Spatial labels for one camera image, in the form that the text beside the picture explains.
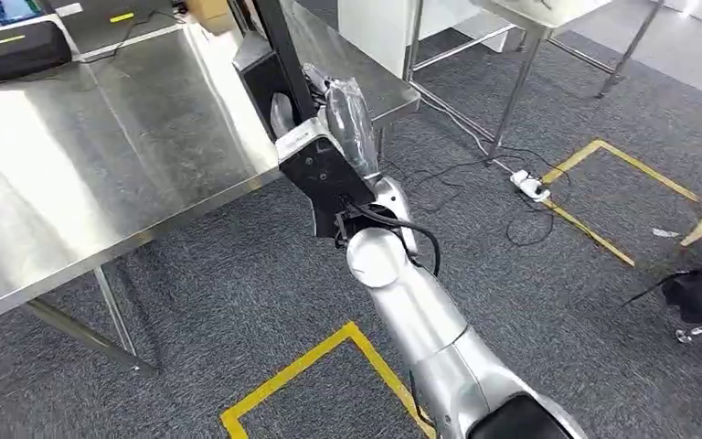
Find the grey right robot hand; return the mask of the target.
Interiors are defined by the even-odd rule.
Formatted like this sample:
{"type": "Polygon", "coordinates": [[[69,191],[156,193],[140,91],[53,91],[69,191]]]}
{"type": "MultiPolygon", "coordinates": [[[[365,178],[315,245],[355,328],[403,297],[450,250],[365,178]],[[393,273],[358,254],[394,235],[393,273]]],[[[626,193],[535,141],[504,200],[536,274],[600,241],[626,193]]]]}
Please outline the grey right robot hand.
{"type": "Polygon", "coordinates": [[[276,140],[287,135],[296,126],[292,101],[284,93],[275,92],[271,96],[270,125],[276,140]]]}

